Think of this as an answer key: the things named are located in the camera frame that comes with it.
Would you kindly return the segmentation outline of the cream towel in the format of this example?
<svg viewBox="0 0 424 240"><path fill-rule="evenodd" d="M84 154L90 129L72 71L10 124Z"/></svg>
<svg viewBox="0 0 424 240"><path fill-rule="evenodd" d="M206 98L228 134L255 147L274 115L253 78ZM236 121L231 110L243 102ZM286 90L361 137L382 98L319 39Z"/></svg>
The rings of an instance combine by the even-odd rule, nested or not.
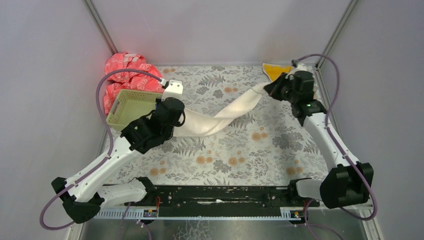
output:
<svg viewBox="0 0 424 240"><path fill-rule="evenodd" d="M235 119L253 110L262 96L267 92L266 82L259 83L220 110L214 116L204 115L190 109L185 109L185 122L173 130L174 137L207 137L226 128Z"/></svg>

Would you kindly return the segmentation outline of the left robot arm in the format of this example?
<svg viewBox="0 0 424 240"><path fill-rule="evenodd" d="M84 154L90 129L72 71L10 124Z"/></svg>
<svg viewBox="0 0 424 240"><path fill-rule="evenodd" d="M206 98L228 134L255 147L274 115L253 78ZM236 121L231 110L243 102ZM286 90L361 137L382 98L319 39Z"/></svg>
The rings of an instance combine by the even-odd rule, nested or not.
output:
<svg viewBox="0 0 424 240"><path fill-rule="evenodd" d="M74 223L85 223L104 208L153 199L155 188L146 177L125 184L106 185L106 181L134 158L169 140L174 128L185 122L184 109L185 105L177 98L160 101L156 109L130 122L109 151L74 176L52 181Z"/></svg>

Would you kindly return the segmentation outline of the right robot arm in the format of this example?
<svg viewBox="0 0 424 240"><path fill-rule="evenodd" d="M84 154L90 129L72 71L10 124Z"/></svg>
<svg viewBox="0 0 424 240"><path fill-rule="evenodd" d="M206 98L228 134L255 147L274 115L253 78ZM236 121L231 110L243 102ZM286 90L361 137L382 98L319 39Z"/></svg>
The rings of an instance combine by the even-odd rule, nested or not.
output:
<svg viewBox="0 0 424 240"><path fill-rule="evenodd" d="M366 203L374 169L369 163L361 163L335 132L327 109L314 98L313 74L307 70L283 73L263 89L271 98L290 103L293 116L311 135L328 169L324 180L291 180L291 195L321 201L329 209Z"/></svg>

